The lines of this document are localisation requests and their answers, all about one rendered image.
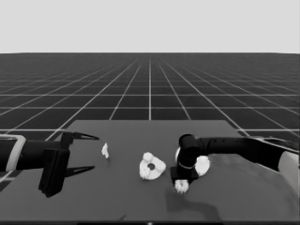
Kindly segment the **large thick white disc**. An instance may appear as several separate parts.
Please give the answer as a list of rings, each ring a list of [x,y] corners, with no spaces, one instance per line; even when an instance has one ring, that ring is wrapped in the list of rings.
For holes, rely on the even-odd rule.
[[[195,168],[199,177],[205,175],[210,168],[208,156],[203,156],[198,147],[178,147],[175,153],[175,163],[183,168]]]

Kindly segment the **white round carrier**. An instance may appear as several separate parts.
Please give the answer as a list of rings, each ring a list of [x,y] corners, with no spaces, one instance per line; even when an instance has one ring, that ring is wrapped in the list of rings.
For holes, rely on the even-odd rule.
[[[153,157],[153,160],[151,162],[147,162],[147,161],[144,161],[144,160],[142,160],[140,162],[139,173],[140,173],[140,169],[142,169],[142,168],[148,167],[151,170],[150,176],[146,180],[156,180],[165,172],[165,171],[164,172],[159,172],[159,171],[156,170],[155,162],[157,160],[160,160],[160,159],[158,157]]]

